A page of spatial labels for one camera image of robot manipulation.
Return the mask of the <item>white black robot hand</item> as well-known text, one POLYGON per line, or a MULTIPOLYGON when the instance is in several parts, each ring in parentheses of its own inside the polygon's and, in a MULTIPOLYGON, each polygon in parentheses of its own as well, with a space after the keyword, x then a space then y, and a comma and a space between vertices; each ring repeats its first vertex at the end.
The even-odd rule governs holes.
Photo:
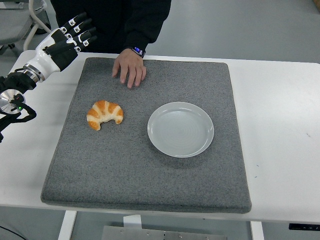
POLYGON ((63 26, 54 29, 35 49, 35 56, 24 66, 38 76, 40 81, 52 73, 66 69, 78 53, 97 39, 92 19, 82 12, 68 20, 63 26))

